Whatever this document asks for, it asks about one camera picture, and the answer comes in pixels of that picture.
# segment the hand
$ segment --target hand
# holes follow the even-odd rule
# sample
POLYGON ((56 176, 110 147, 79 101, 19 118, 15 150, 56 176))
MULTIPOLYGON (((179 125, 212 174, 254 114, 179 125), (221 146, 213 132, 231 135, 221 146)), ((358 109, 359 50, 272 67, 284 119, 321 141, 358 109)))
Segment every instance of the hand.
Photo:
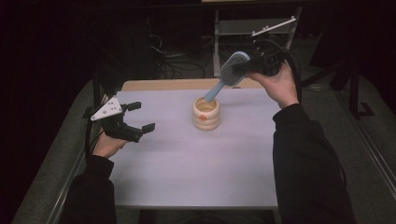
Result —
POLYGON ((126 140, 112 138, 107 136, 101 129, 98 142, 96 143, 95 150, 92 155, 105 157, 106 159, 114 156, 121 148, 128 143, 126 140))
POLYGON ((260 82, 281 109, 288 105, 299 104, 293 74, 288 64, 282 63, 279 73, 273 77, 265 77, 260 73, 250 73, 247 76, 260 82))

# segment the sleeve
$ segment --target sleeve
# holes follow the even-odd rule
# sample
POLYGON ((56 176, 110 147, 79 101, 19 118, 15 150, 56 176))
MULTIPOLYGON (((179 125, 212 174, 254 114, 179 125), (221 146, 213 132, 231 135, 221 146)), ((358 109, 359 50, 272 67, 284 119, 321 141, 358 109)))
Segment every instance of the sleeve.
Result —
POLYGON ((279 214, 288 223, 356 223, 337 155, 301 105, 274 116, 274 174, 279 214))
POLYGON ((109 180, 114 163, 90 156, 82 175, 73 179, 59 224, 117 223, 114 185, 109 180))

